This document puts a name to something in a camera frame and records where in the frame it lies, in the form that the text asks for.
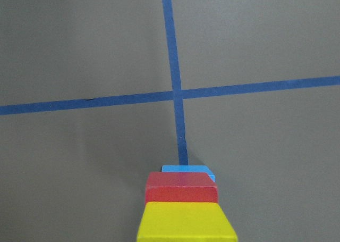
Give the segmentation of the blue cube block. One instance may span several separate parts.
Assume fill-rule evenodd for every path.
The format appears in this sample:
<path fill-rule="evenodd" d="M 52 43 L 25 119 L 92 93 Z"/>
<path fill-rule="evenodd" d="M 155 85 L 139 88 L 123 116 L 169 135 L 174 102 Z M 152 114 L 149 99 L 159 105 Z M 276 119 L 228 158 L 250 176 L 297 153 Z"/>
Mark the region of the blue cube block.
<path fill-rule="evenodd" d="M 214 173 L 206 165 L 163 165 L 161 172 L 203 172 L 206 173 L 213 182 L 216 181 Z"/>

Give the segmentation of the red cube block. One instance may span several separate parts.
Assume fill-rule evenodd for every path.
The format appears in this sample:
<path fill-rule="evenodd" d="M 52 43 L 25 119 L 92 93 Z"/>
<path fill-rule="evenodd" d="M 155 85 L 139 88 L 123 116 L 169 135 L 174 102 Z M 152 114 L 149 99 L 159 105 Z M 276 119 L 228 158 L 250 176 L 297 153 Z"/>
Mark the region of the red cube block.
<path fill-rule="evenodd" d="M 152 172 L 144 202 L 218 203 L 218 188 L 204 172 Z"/>

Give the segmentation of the yellow cube block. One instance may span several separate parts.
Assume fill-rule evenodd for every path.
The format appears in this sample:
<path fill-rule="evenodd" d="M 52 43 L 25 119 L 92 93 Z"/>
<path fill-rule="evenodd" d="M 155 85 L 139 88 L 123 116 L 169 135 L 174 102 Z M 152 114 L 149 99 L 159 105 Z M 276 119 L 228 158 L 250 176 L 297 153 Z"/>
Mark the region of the yellow cube block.
<path fill-rule="evenodd" d="M 137 241 L 238 241 L 217 203 L 149 202 Z"/>

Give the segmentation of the brown paper table cover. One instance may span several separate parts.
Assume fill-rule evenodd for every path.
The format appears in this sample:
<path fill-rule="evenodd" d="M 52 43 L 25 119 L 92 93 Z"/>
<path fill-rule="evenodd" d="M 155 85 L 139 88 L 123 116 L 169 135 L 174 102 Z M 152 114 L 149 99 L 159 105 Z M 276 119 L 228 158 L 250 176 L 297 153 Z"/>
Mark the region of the brown paper table cover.
<path fill-rule="evenodd" d="M 240 241 L 339 241 L 339 0 L 172 0 L 189 163 Z M 162 0 L 1 0 L 1 241 L 135 241 L 178 164 Z"/>

